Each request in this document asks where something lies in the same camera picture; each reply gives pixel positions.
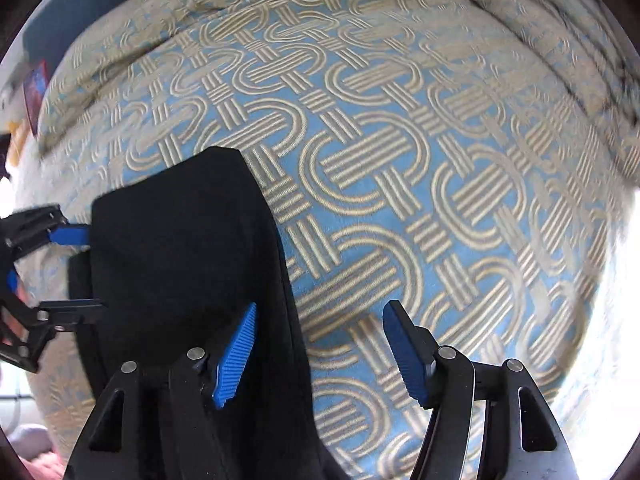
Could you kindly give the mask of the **red pants of person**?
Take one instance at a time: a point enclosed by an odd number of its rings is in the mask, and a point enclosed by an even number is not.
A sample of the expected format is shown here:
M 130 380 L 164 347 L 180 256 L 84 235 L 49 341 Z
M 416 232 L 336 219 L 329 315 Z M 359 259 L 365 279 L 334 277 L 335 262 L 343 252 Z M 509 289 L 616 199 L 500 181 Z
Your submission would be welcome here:
M 58 453 L 47 452 L 33 460 L 23 460 L 23 465 L 35 480 L 62 480 L 66 463 Z

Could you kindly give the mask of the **red book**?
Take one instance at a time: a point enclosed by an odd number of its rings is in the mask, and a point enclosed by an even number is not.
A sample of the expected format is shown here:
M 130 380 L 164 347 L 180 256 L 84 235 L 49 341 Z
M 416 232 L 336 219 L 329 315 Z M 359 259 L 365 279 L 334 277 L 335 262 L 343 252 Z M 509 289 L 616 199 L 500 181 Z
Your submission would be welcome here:
M 38 134 L 38 118 L 48 84 L 49 75 L 45 60 L 32 66 L 23 80 L 25 113 L 34 136 Z

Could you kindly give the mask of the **dark blue headboard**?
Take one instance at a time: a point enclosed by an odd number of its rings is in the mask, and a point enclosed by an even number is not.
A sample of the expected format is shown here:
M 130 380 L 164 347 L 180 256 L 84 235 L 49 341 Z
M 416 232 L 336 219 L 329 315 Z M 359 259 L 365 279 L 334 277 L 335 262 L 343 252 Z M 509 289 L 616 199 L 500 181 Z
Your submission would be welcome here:
M 52 75 L 68 48 L 90 25 L 127 0 L 43 0 L 21 30 L 30 65 L 43 63 Z

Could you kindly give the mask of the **black pants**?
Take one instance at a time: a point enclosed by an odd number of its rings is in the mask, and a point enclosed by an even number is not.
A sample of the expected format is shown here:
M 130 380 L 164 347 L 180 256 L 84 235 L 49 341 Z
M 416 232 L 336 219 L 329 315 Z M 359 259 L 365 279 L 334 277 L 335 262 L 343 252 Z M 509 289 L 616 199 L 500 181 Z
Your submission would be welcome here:
M 322 443 L 284 250 L 242 155 L 208 148 L 97 198 L 70 296 L 105 306 L 78 333 L 96 397 L 70 479 L 339 479 Z M 216 365 L 250 304 L 256 338 L 215 408 Z

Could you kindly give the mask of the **folded beige patterned duvet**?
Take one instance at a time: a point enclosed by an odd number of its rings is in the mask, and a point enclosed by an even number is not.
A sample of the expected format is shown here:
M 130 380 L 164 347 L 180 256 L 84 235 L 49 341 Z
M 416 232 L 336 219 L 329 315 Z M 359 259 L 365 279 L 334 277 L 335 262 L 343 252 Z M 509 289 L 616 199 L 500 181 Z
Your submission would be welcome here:
M 620 173 L 639 183 L 639 76 L 594 0 L 472 0 L 560 78 Z

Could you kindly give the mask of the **cluttered bedside shelf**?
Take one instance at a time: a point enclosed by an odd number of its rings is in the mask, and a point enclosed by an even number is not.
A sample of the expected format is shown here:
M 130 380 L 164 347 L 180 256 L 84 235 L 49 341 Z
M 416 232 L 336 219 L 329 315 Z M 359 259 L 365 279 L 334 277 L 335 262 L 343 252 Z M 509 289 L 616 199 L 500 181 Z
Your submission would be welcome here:
M 1 179 L 11 181 L 32 133 L 23 81 L 10 79 L 1 89 Z

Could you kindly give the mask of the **patterned blue beige bedspread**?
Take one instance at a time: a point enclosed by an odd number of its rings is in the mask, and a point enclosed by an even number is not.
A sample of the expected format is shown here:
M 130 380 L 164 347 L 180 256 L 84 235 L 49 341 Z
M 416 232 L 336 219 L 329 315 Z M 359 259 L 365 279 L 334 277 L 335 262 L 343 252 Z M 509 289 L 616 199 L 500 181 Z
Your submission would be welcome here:
M 92 201 L 213 145 L 244 157 L 283 238 L 320 434 L 358 479 L 404 478 L 427 414 L 381 310 L 524 363 L 582 478 L 638 436 L 605 422 L 604 303 L 638 186 L 560 78 L 472 0 L 129 0 L 54 73 L 20 206 Z

